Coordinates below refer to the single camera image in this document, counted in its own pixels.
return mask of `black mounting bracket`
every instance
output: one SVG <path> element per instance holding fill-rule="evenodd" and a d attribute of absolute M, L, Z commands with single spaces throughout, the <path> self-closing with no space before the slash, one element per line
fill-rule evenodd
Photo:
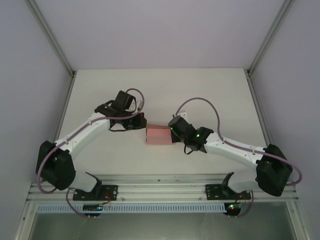
<path fill-rule="evenodd" d="M 230 195 L 226 195 L 223 193 L 223 186 L 221 184 L 207 184 L 205 185 L 205 194 L 207 200 L 243 200 L 243 196 L 238 193 L 232 193 Z M 244 195 L 246 200 L 251 199 L 250 193 L 246 191 L 241 192 Z"/>
<path fill-rule="evenodd" d="M 118 185 L 101 185 L 97 196 L 91 191 L 86 192 L 76 189 L 73 193 L 73 201 L 116 201 L 118 196 Z"/>

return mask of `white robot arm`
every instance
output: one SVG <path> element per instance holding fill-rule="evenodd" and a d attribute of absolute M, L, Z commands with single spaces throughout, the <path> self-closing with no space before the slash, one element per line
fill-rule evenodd
<path fill-rule="evenodd" d="M 195 129 L 179 115 L 175 116 L 168 126 L 175 135 L 175 138 L 172 139 L 175 139 L 175 142 L 184 143 L 185 148 L 190 148 L 191 152 L 200 151 L 206 154 L 221 155 L 248 167 L 248 170 L 244 172 L 227 174 L 221 184 L 226 196 L 256 189 L 262 189 L 273 196 L 281 196 L 293 168 L 289 164 L 264 154 L 268 153 L 285 159 L 277 146 L 269 144 L 268 147 L 263 148 L 247 145 L 219 136 L 218 133 L 206 127 Z"/>
<path fill-rule="evenodd" d="M 69 188 L 92 192 L 99 188 L 101 182 L 87 172 L 76 171 L 73 160 L 83 148 L 115 124 L 121 124 L 125 131 L 146 127 L 147 120 L 141 112 L 144 105 L 142 93 L 138 91 L 141 102 L 127 92 L 120 91 L 115 100 L 98 106 L 86 122 L 67 136 L 54 143 L 45 141 L 40 146 L 36 173 L 38 187 L 43 193 L 51 192 L 41 188 L 40 177 L 59 190 Z"/>

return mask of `metal extrusion bar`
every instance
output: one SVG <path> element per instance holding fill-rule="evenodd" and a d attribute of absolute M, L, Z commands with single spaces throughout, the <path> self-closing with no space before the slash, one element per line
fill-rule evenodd
<path fill-rule="evenodd" d="M 288 201 L 286 206 L 296 238 L 298 240 L 311 240 L 311 234 L 306 227 L 305 218 L 301 216 L 300 202 Z"/>
<path fill-rule="evenodd" d="M 75 71 L 73 77 L 70 78 L 69 86 L 68 86 L 67 91 L 65 93 L 65 96 L 63 98 L 62 108 L 60 110 L 60 113 L 59 113 L 59 116 L 58 116 L 58 119 L 57 119 L 57 123 L 56 123 L 55 129 L 54 129 L 54 132 L 53 132 L 53 137 L 52 137 L 53 138 L 52 139 L 53 142 L 55 140 L 59 139 L 60 131 L 61 131 L 61 128 L 62 128 L 62 125 L 63 125 L 63 122 L 64 122 L 64 118 L 65 118 L 65 115 L 66 115 L 66 112 L 67 112 L 67 107 L 68 107 L 68 103 L 69 103 L 69 100 L 70 100 L 71 92 L 72 92 L 72 89 L 73 89 L 74 84 L 75 84 L 76 75 L 77 75 L 77 72 Z"/>
<path fill-rule="evenodd" d="M 14 234 L 14 240 L 28 240 L 34 223 L 38 204 L 26 203 L 24 205 L 21 218 L 19 220 L 17 230 Z"/>
<path fill-rule="evenodd" d="M 271 42 L 273 41 L 275 35 L 277 34 L 281 24 L 283 23 L 284 19 L 286 18 L 291 6 L 293 5 L 295 0 L 284 0 L 282 6 L 280 7 L 271 27 L 269 28 L 262 44 L 256 53 L 250 67 L 249 67 L 249 76 L 251 77 L 252 74 L 255 72 L 257 66 L 259 65 L 260 61 L 264 57 L 265 53 L 268 50 Z"/>
<path fill-rule="evenodd" d="M 225 203 L 230 200 L 207 201 L 205 193 L 206 184 L 220 184 L 223 177 L 215 175 L 176 175 L 176 176 L 110 176 L 100 175 L 102 184 L 118 185 L 117 200 L 113 203 Z M 44 188 L 52 188 L 44 182 Z M 286 202 L 298 201 L 296 189 L 293 186 L 285 187 L 281 197 L 271 196 L 262 190 L 254 191 L 255 202 Z M 60 204 L 66 201 L 66 191 L 56 191 L 53 194 L 43 194 L 37 184 L 31 185 L 27 202 Z M 98 201 L 84 201 L 84 203 L 99 203 Z"/>
<path fill-rule="evenodd" d="M 262 129 L 262 133 L 263 133 L 263 137 L 264 137 L 264 141 L 266 143 L 266 145 L 269 145 L 273 142 L 272 140 L 272 136 L 271 136 L 271 132 L 266 120 L 266 115 L 263 111 L 263 107 L 261 104 L 261 100 L 259 98 L 259 95 L 257 93 L 257 88 L 255 86 L 255 82 L 253 81 L 252 77 L 249 76 L 248 71 L 244 71 L 245 72 L 245 76 L 249 85 L 249 89 L 252 95 L 252 100 L 253 100 L 253 104 L 255 107 L 255 111 L 258 115 L 258 119 L 260 122 L 260 126 Z"/>
<path fill-rule="evenodd" d="M 65 67 L 65 69 L 68 71 L 69 75 L 73 76 L 73 69 L 71 65 L 69 64 L 65 54 L 63 53 L 61 47 L 59 46 L 54 34 L 52 33 L 51 29 L 49 28 L 49 25 L 47 24 L 44 16 L 42 15 L 39 7 L 34 2 L 34 0 L 25 0 L 25 3 L 29 7 L 31 13 L 33 14 L 35 20 L 41 27 L 44 35 L 47 37 L 48 41 L 50 42 L 53 50 L 55 51 L 57 57 L 61 61 L 62 65 Z"/>

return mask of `black wire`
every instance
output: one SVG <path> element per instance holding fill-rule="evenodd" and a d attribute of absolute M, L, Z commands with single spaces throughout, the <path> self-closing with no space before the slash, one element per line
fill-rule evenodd
<path fill-rule="evenodd" d="M 91 173 L 89 173 L 87 171 L 85 173 L 90 175 L 91 177 L 95 178 L 95 180 L 100 181 L 100 179 L 97 176 L 95 176 L 95 175 L 93 175 L 93 174 L 91 174 Z"/>
<path fill-rule="evenodd" d="M 128 130 L 126 130 L 126 129 L 118 129 L 118 130 L 109 129 L 109 131 L 111 131 L 111 132 L 126 132 Z"/>
<path fill-rule="evenodd" d="M 191 150 L 190 152 L 187 153 L 186 150 L 187 150 L 187 145 L 184 145 L 184 149 L 183 149 L 184 154 L 189 155 L 193 152 L 193 150 Z"/>
<path fill-rule="evenodd" d="M 134 98 L 134 105 L 135 105 L 135 110 L 133 110 L 133 111 L 126 111 L 127 113 L 129 113 L 129 114 L 133 114 L 135 111 L 137 111 L 137 100 L 136 100 L 136 98 Z"/>

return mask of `white shelf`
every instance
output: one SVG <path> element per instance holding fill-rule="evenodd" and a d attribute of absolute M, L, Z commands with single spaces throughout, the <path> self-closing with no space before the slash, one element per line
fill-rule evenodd
<path fill-rule="evenodd" d="M 87 120 L 98 105 L 114 99 L 119 90 L 128 88 L 143 92 L 145 117 L 150 123 L 167 124 L 185 100 L 203 97 L 216 106 L 224 136 L 265 146 L 242 68 L 79 70 L 60 137 Z M 194 101 L 183 109 L 196 128 L 217 129 L 216 116 L 207 103 Z M 181 143 L 146 145 L 145 135 L 145 129 L 103 133 L 74 159 L 75 168 L 102 175 L 224 174 L 245 169 L 218 155 L 194 152 L 187 156 Z"/>

